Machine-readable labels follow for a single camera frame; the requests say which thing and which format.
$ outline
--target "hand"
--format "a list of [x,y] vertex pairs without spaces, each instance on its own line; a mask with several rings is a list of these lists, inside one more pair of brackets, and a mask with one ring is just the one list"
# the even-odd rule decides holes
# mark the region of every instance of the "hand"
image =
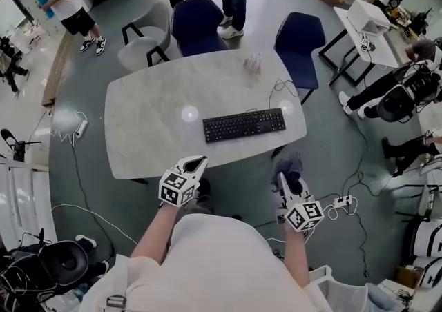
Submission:
[[42,6],[39,5],[39,8],[42,9],[42,10],[49,10],[51,7],[52,7],[52,4],[49,1],[46,2],[45,4],[43,4]]

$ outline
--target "blue chair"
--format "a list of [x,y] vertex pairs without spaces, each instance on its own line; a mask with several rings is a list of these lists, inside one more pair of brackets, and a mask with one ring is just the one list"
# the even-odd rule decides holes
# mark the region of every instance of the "blue chair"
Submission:
[[173,9],[172,35],[183,57],[228,50],[217,33],[224,15],[212,0],[185,0]]
[[301,104],[319,87],[311,52],[324,45],[320,19],[301,12],[291,12],[276,36],[275,51],[289,71],[295,87],[310,90]]

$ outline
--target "blue water bottle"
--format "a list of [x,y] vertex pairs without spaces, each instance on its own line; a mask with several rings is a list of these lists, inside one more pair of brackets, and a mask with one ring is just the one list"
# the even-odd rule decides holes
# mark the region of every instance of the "blue water bottle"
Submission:
[[[42,6],[43,4],[45,4],[48,0],[37,0],[38,3]],[[46,13],[46,15],[48,16],[49,19],[52,19],[55,16],[55,13],[52,9],[47,9],[44,10],[44,12]]]

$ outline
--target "concrete floor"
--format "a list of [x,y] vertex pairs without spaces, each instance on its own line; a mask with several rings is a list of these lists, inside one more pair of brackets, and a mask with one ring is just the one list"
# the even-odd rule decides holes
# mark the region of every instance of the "concrete floor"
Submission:
[[[109,0],[92,10],[92,15],[108,39],[106,51],[101,57],[96,57],[92,50],[80,54],[81,37],[76,37],[75,48],[70,55],[69,75],[59,90],[52,125],[63,133],[74,130],[77,123],[73,111],[87,114],[90,124],[84,137],[76,142],[75,153],[89,205],[135,240],[141,238],[157,210],[158,178],[150,179],[148,186],[113,178],[104,140],[104,100],[108,83],[128,74],[116,58],[124,45],[121,27],[141,15],[155,1],[168,0]],[[220,6],[220,0],[214,1]],[[230,41],[231,48],[273,48],[278,28],[291,11],[320,17],[327,41],[331,41],[343,29],[332,7],[320,0],[248,0],[247,8],[245,36]],[[351,46],[348,38],[343,39],[329,52],[329,56],[340,61],[340,56]],[[175,42],[166,53],[171,58],[180,57]],[[341,90],[354,94],[357,89],[344,79],[338,80],[330,88],[327,84],[332,78],[332,71],[316,53],[314,63],[320,88],[303,106],[308,134],[304,139],[288,145],[278,158],[293,151],[300,152],[305,168],[303,177],[317,199],[330,193],[340,193],[345,179],[356,170],[365,149],[356,129],[357,124],[369,143],[361,166],[364,182],[377,194],[391,176],[391,165],[385,162],[380,147],[381,138],[388,136],[396,144],[418,136],[418,119],[415,117],[406,124],[387,124],[379,120],[362,122],[352,116],[356,120],[354,123],[344,115],[337,94]],[[350,73],[360,74],[365,67],[362,61],[358,61]],[[373,69],[367,77],[367,84],[386,72],[380,68]],[[257,107],[266,108],[266,102],[257,100]],[[270,160],[270,153],[265,153],[209,169],[205,175],[212,183],[216,213],[226,216],[240,214],[251,225],[273,220],[269,182],[274,164]],[[356,182],[354,177],[348,184]],[[403,182],[416,183],[420,179],[414,171],[390,181],[387,189]],[[50,190],[52,205],[85,206],[72,150],[67,143],[61,144],[56,139],[51,139],[50,144]],[[347,216],[343,211],[339,212],[336,221],[325,219],[316,229],[307,244],[309,264],[313,268],[330,265],[335,278],[344,283],[377,283],[391,277],[394,267],[401,260],[405,225],[401,223],[402,217],[395,215],[394,211],[415,213],[417,203],[415,199],[395,200],[388,191],[380,197],[372,197],[362,186],[353,188],[352,195],[358,198],[358,213],[368,233],[364,248],[370,277],[364,277],[363,255],[358,249],[364,240],[363,230],[356,216]],[[322,201],[323,206],[331,202],[332,197]],[[90,214],[74,208],[61,208],[54,212],[54,220],[59,239],[72,239],[78,233],[93,237],[99,243],[97,259],[108,257],[108,242]],[[130,254],[133,243],[114,228],[103,225],[114,241],[116,251]],[[283,238],[283,230],[275,224],[262,227],[259,231],[265,238]],[[283,248],[279,243],[271,245]]]

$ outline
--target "white desk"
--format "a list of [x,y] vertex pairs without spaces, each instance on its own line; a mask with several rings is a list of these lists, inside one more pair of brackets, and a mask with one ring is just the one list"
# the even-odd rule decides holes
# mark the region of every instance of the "white desk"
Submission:
[[[367,52],[361,50],[362,44],[362,35],[359,34],[353,25],[348,21],[347,18],[347,10],[340,8],[333,8],[335,13],[338,15],[338,18],[344,25],[344,30],[329,44],[327,44],[320,52],[319,56],[325,60],[334,70],[338,71],[338,74],[330,81],[329,85],[332,85],[340,76],[344,76],[347,80],[349,80],[354,86],[358,85],[365,76],[370,72],[371,69],[376,64],[380,64],[382,66],[389,66],[392,68],[397,68],[398,63],[396,61],[396,57],[394,56],[392,50],[388,46],[387,41],[384,36],[375,37],[369,36],[370,41],[376,46],[376,49],[372,52]],[[332,48],[338,41],[340,41],[345,35],[349,35],[353,41],[354,48],[352,48],[344,57],[349,55],[353,50],[356,49],[358,54],[345,65],[343,69],[339,69],[339,67],[325,55],[325,53]],[[347,74],[347,69],[358,59],[361,58],[363,61],[369,63],[369,66],[363,71],[360,77],[357,80],[354,80]]]
[[[274,50],[261,53],[260,74],[244,67],[250,54],[227,50],[176,59],[110,83],[104,125],[114,177],[160,176],[190,155],[206,155],[209,166],[228,164],[304,137],[307,128],[299,97],[283,89],[273,92],[271,107],[290,102],[284,115],[286,130],[206,144],[204,118],[267,109],[278,78],[290,80]],[[296,95],[293,85],[287,85]],[[186,106],[197,108],[195,121],[183,120]]]

